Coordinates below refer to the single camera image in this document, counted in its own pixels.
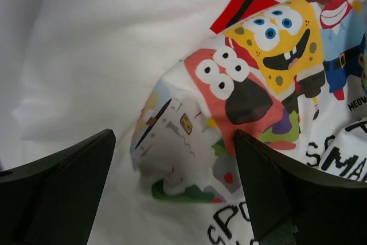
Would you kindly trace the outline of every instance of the crumpled fabric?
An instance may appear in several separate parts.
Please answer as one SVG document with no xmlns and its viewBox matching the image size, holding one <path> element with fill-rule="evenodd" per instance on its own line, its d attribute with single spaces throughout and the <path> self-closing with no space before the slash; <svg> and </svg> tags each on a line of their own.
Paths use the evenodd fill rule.
<svg viewBox="0 0 367 245">
<path fill-rule="evenodd" d="M 142 192 L 168 202 L 244 200 L 237 129 L 328 173 L 366 174 L 358 163 L 365 160 L 343 161 L 332 150 L 335 143 L 365 155 L 363 140 L 340 142 L 346 126 L 367 116 L 363 2 L 285 1 L 176 63 L 148 97 L 132 137 Z"/>
</svg>

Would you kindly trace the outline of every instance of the yellow cartoon character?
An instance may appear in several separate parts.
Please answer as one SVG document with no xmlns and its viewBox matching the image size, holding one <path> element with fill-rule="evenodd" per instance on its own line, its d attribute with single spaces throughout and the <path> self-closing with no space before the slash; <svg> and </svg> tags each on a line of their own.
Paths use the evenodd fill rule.
<svg viewBox="0 0 367 245">
<path fill-rule="evenodd" d="M 224 35 L 249 52 L 278 98 L 284 100 L 282 94 L 293 98 L 304 94 L 313 99 L 317 117 L 316 97 L 325 84 L 325 74 L 321 32 L 311 4 L 306 0 L 281 3 L 235 25 Z"/>
<path fill-rule="evenodd" d="M 150 120 L 154 119 L 150 115 L 156 109 L 158 101 L 158 94 L 156 92 L 151 93 L 149 98 L 145 102 L 138 122 L 136 123 L 135 131 L 132 136 L 133 139 L 135 139 L 136 136 L 143 131 L 145 125 L 150 124 Z"/>
</svg>

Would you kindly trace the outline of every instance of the black belt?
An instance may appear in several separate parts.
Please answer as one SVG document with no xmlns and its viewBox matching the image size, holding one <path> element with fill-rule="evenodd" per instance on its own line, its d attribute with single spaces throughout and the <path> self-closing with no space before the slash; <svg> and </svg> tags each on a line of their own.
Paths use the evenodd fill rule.
<svg viewBox="0 0 367 245">
<path fill-rule="evenodd" d="M 352 47 L 352 48 L 346 50 L 345 52 L 341 53 L 340 56 L 337 57 L 334 60 L 324 61 L 323 66 L 325 68 L 325 71 L 330 70 L 330 64 L 331 63 L 333 64 L 334 70 L 343 68 L 345 66 L 347 60 L 350 60 L 351 58 L 353 58 L 354 56 L 356 56 L 360 53 L 361 53 L 360 46 L 357 45 L 357 46 Z"/>
</svg>

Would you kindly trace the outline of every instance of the white fabric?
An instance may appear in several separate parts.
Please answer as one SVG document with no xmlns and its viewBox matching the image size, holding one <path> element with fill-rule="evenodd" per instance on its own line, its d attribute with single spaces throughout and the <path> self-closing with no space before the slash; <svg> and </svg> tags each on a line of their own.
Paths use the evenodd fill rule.
<svg viewBox="0 0 367 245">
<path fill-rule="evenodd" d="M 225 1 L 0 0 L 2 165 L 25 164 L 105 127 L 121 139 L 155 81 L 206 37 Z M 131 136 L 130 128 L 118 152 L 128 152 Z M 132 184 L 138 175 L 121 157 L 114 156 L 89 244 L 211 244 L 211 225 L 214 236 L 236 244 L 238 236 L 229 242 L 213 218 L 218 205 L 139 204 Z M 226 221 L 237 211 L 231 232 L 246 224 L 240 210 L 238 204 L 221 213 Z"/>
</svg>

